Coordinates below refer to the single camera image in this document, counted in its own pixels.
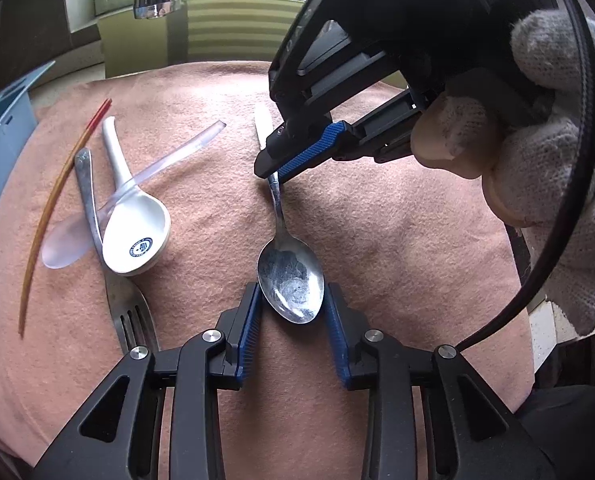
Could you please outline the gloved right hand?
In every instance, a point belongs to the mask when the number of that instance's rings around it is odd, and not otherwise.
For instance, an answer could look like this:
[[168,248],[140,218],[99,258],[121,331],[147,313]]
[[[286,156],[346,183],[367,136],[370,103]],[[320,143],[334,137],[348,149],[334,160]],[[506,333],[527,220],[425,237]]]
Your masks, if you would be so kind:
[[[588,27],[595,46],[595,21]],[[555,92],[541,124],[505,130],[472,96],[442,93],[413,127],[411,149],[425,167],[482,181],[486,203],[519,228],[537,258],[569,183],[579,139],[581,72],[567,12],[538,10],[514,25],[515,63],[534,84]],[[595,329],[595,169],[585,207],[544,287],[578,335]]]

